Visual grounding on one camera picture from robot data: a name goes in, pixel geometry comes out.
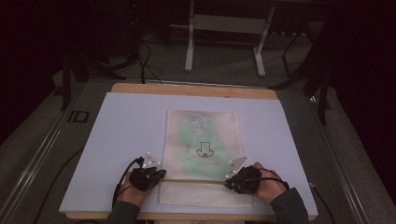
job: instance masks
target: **dark sleeve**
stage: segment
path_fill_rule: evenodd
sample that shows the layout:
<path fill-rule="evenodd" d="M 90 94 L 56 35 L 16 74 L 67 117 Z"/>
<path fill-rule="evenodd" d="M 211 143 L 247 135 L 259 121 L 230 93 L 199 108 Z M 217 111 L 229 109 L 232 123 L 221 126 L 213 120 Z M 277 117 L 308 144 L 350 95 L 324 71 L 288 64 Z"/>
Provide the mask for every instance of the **dark sleeve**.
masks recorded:
<path fill-rule="evenodd" d="M 308 212 L 296 188 L 289 189 L 272 200 L 277 224 L 308 223 Z"/>
<path fill-rule="evenodd" d="M 116 202 L 106 224 L 134 224 L 139 212 L 140 208 L 132 203 Z"/>

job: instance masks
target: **gray carpet floor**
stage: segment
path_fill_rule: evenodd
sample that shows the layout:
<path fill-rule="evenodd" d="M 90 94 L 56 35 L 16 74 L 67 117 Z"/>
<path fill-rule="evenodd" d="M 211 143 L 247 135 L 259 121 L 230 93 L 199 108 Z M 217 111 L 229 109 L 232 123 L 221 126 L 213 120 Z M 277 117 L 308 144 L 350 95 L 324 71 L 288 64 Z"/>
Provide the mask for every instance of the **gray carpet floor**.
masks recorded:
<path fill-rule="evenodd" d="M 140 52 L 143 59 L 149 56 L 145 69 L 148 82 L 265 89 L 288 78 L 281 55 L 290 38 L 283 35 L 267 37 L 262 54 L 267 76 L 258 77 L 252 51 L 257 37 L 222 35 L 205 32 L 197 34 L 193 69 L 186 73 L 186 33 L 175 31 L 168 42 L 156 35 L 147 34 L 144 39 L 148 48 L 142 46 Z M 288 54 L 291 69 L 295 69 L 304 59 L 310 46 L 311 43 L 303 36 L 297 40 Z M 127 70 L 120 70 L 119 74 L 127 77 L 126 82 L 136 83 L 140 81 L 140 71 L 141 67 L 137 63 Z M 54 78 L 58 82 L 59 74 Z M 12 194 L 24 168 L 35 153 L 43 146 L 49 149 L 30 188 L 15 204 L 16 209 L 8 223 L 34 223 L 40 204 L 49 193 L 51 182 L 67 159 L 84 148 L 105 94 L 116 82 L 118 81 L 94 72 L 88 83 L 74 81 L 74 101 L 68 110 L 60 111 L 60 96 L 49 96 L 1 146 L 2 203 Z M 329 90 L 328 101 L 332 110 L 326 112 L 328 124 L 324 126 L 316 116 L 316 104 L 303 96 L 303 85 L 304 81 L 301 81 L 276 94 L 284 106 L 304 170 L 317 185 L 316 189 L 329 205 L 336 223 L 395 223 L 395 206 L 340 106 L 335 90 Z M 72 110 L 89 111 L 90 118 L 86 123 L 68 122 Z M 76 223 L 59 213 L 58 209 L 78 158 L 79 154 L 60 173 L 37 223 Z M 323 201 L 315 192 L 313 195 L 319 216 L 312 223 L 332 223 Z"/>

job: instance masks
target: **printed symbol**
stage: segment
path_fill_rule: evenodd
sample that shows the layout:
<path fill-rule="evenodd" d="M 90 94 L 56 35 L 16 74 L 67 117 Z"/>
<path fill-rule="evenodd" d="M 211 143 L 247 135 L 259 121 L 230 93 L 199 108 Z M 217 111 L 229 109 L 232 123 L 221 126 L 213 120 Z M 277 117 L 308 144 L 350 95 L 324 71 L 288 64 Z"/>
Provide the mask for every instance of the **printed symbol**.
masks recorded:
<path fill-rule="evenodd" d="M 201 148 L 197 149 L 198 156 L 202 158 L 209 158 L 213 156 L 215 153 L 212 149 L 210 149 L 210 142 L 201 142 Z"/>

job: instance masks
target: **white desk frame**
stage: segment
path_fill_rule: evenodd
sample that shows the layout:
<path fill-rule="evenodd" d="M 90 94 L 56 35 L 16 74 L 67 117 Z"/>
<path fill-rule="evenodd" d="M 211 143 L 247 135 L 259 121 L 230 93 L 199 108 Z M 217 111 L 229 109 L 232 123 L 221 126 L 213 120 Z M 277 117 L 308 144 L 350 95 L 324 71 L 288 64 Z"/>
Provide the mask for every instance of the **white desk frame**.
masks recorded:
<path fill-rule="evenodd" d="M 256 61 L 257 71 L 259 77 L 265 77 L 264 65 L 262 63 L 262 46 L 265 42 L 265 37 L 268 34 L 268 28 L 271 24 L 271 19 L 274 15 L 275 7 L 272 6 L 268 13 L 266 20 L 236 18 L 236 17 L 221 17 L 210 15 L 194 14 L 194 0 L 190 0 L 190 25 L 189 25 L 189 45 L 187 48 L 186 57 L 186 72 L 192 71 L 192 60 L 194 54 L 194 29 L 197 30 L 212 30 L 224 32 L 237 32 L 246 34 L 261 35 L 260 43 L 253 48 L 254 58 Z"/>

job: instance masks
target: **person's left hand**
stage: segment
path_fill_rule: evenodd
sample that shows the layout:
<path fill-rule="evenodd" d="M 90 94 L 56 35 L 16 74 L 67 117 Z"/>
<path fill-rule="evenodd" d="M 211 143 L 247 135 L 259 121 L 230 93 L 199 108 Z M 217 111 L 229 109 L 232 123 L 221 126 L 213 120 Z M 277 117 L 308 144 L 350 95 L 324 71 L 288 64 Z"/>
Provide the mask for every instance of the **person's left hand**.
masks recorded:
<path fill-rule="evenodd" d="M 125 176 L 125 181 L 124 183 L 120 186 L 120 191 L 121 194 L 117 197 L 117 201 L 124 201 L 127 203 L 133 203 L 138 207 L 142 207 L 143 202 L 146 200 L 146 198 L 150 195 L 152 190 L 154 189 L 151 188 L 147 191 L 141 191 L 132 186 L 131 182 L 129 182 L 129 176 L 131 175 L 131 172 L 128 172 Z"/>

